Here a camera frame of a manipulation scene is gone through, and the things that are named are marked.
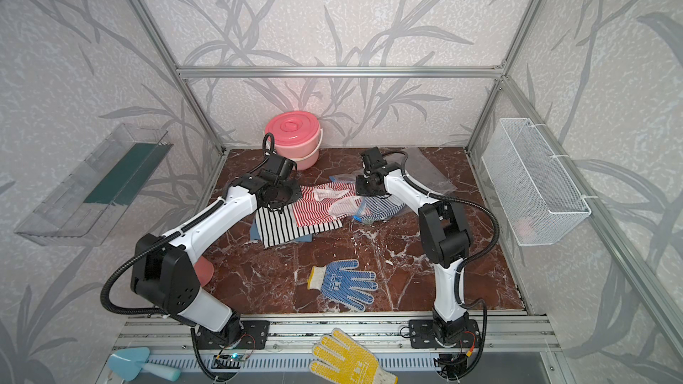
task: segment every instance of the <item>black and white striped cloth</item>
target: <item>black and white striped cloth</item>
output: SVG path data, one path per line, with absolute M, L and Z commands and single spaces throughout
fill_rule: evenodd
M 363 224 L 371 224 L 375 221 L 389 219 L 399 213 L 406 204 L 397 196 L 388 198 L 365 197 L 354 219 Z
M 281 245 L 293 241 L 297 237 L 334 230 L 342 226 L 342 221 L 337 219 L 322 224 L 314 224 L 313 226 L 298 227 L 296 226 L 295 214 L 291 204 L 284 208 L 282 214 L 280 212 L 272 212 L 267 208 L 259 208 L 256 210 L 256 214 L 254 214 L 254 221 L 258 227 L 264 247 Z

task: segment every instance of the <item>red striped cloth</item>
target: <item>red striped cloth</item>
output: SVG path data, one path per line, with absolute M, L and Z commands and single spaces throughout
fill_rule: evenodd
M 321 200 L 317 201 L 316 190 L 318 190 L 318 193 L 320 193 L 320 190 L 334 190 L 335 192 L 347 190 L 347 192 L 339 197 L 321 198 Z M 341 199 L 356 195 L 356 185 L 352 183 L 328 183 L 316 185 L 314 187 L 302 186 L 301 194 L 301 199 L 292 204 L 295 212 L 296 225 L 299 227 L 332 222 L 341 217 L 353 215 L 356 212 L 355 210 L 349 210 L 348 213 L 335 216 L 332 216 L 329 213 L 330 207 L 333 204 Z

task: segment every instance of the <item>work glove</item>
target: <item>work glove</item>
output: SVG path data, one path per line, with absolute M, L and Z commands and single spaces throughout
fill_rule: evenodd
M 313 346 L 311 372 L 337 384 L 396 384 L 394 374 L 380 368 L 371 352 L 351 337 L 334 328 Z
M 364 304 L 375 299 L 364 290 L 377 290 L 374 271 L 358 271 L 358 260 L 332 261 L 325 267 L 313 267 L 308 288 L 318 289 L 326 298 L 352 310 L 365 311 Z

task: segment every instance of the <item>clothing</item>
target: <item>clothing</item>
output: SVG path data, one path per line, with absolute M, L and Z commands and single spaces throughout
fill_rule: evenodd
M 261 240 L 261 235 L 258 232 L 258 226 L 256 225 L 256 221 L 252 223 L 252 228 L 249 229 L 249 238 L 251 240 Z M 297 237 L 291 242 L 312 242 L 313 241 L 313 235 L 305 235 L 302 237 Z
M 361 207 L 353 218 L 363 224 L 372 224 L 396 215 L 406 204 L 396 196 L 388 198 L 364 197 Z
M 300 227 L 333 222 L 353 215 L 361 204 L 361 198 L 356 196 L 356 185 L 352 183 L 302 186 L 301 194 L 301 199 L 292 204 L 296 224 Z
M 264 247 L 281 245 L 297 237 L 334 230 L 342 226 L 342 222 L 338 219 L 312 226 L 297 226 L 291 204 L 284 207 L 282 214 L 267 208 L 259 208 L 254 214 L 254 222 L 258 227 Z

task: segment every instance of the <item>pink bucket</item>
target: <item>pink bucket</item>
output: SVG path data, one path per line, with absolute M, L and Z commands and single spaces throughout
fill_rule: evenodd
M 272 118 L 264 133 L 275 136 L 275 151 L 296 162 L 297 170 L 308 169 L 318 160 L 322 128 L 309 112 L 287 112 Z

